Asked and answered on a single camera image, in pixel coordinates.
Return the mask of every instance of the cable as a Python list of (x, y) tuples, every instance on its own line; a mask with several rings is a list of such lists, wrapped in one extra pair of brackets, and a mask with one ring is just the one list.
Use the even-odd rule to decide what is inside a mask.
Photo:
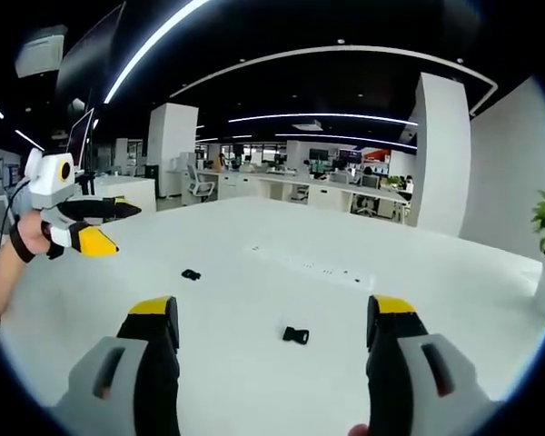
[(10, 206), (12, 206), (12, 203), (15, 200), (16, 195), (30, 183), (30, 180), (27, 180), (26, 182), (22, 183), (18, 188), (16, 188), (15, 193), (13, 193), (12, 197), (10, 197), (10, 201), (8, 202), (8, 205), (6, 206), (6, 212), (4, 214), (4, 219), (2, 220), (2, 226), (0, 227), (0, 242), (2, 242), (2, 235), (4, 234), (4, 227), (6, 225), (6, 219), (8, 218), (8, 212), (10, 211)]

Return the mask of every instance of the computer monitor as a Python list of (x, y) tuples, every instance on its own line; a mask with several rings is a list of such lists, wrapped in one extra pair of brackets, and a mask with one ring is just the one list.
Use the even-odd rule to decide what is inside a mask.
[(309, 159), (312, 161), (329, 161), (329, 151), (312, 148), (309, 150)]
[(14, 215), (12, 214), (12, 210), (8, 210), (8, 217), (6, 218), (6, 221), (4, 221), (7, 209), (8, 209), (8, 197), (6, 197), (5, 195), (0, 195), (0, 230), (2, 229), (2, 223), (4, 223), (4, 229), (3, 229), (2, 235), (9, 234), (10, 228), (15, 223), (15, 218), (14, 218)]
[(356, 150), (340, 150), (339, 160), (347, 164), (360, 164), (362, 162), (362, 152)]
[(81, 170), (83, 163), (84, 146), (86, 144), (87, 137), (91, 132), (91, 122), (93, 121), (93, 109), (87, 112), (77, 121), (71, 133), (69, 134), (69, 142), (66, 146), (66, 152), (73, 155), (74, 171)]

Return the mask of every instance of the office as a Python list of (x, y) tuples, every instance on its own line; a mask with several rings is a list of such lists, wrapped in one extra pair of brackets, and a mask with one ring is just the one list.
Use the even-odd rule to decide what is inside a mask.
[[(48, 33), (48, 44), (66, 38), (58, 65), (0, 64), (15, 74), (0, 80), (1, 204), (32, 147), (62, 154), (79, 137), (68, 148), (86, 178), (77, 195), (142, 209), (101, 227), (115, 256), (68, 249), (27, 267), (0, 334), (39, 403), (56, 405), (82, 357), (165, 295), (178, 303), (182, 434), (215, 434), (216, 413), (230, 434), (261, 428), (263, 410), (287, 417), (263, 434), (369, 422), (374, 294), (411, 304), (489, 399), (509, 397), (545, 331), (531, 223), (544, 214), (533, 208), (545, 192), (545, 94), (524, 63), (492, 55), (516, 40), (451, 2), (403, 2), (403, 14), (127, 2), (110, 15), (105, 69), (63, 80), (77, 73), (71, 47), (114, 6), (35, 18), (68, 27)], [(307, 344), (283, 341), (288, 326)]]

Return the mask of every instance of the ceiling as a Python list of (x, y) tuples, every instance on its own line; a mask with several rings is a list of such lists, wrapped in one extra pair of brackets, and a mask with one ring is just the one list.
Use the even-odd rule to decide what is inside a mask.
[[(128, 0), (118, 26), (109, 89), (141, 44), (182, 0)], [(38, 1), (11, 14), (0, 4), (0, 147), (23, 153), (28, 144), (12, 134), (18, 128), (46, 147), (54, 129), (72, 120), (55, 100), (56, 73), (17, 79), (14, 59), (28, 32), (65, 25), (65, 51), (120, 2)], [(242, 123), (228, 120), (266, 114), (367, 114), (408, 120), (420, 72), (464, 83), (473, 107), (490, 87), (467, 74), (434, 62), (402, 56), (353, 52), (299, 54), (251, 64), (190, 87), (193, 82), (233, 65), (297, 49), (375, 45), (412, 50), (457, 62), (488, 76), (498, 92), (478, 112), (530, 74), (520, 55), (521, 16), (502, 2), (459, 0), (211, 0), (174, 27), (135, 67), (109, 105), (99, 106), (101, 122), (94, 142), (116, 137), (146, 138), (150, 111), (165, 103), (200, 108), (199, 139), (251, 134), (251, 141), (278, 141), (276, 134), (299, 133), (299, 118)], [(398, 142), (403, 124), (339, 117), (315, 117), (323, 132)], [(367, 143), (344, 140), (347, 144)]]

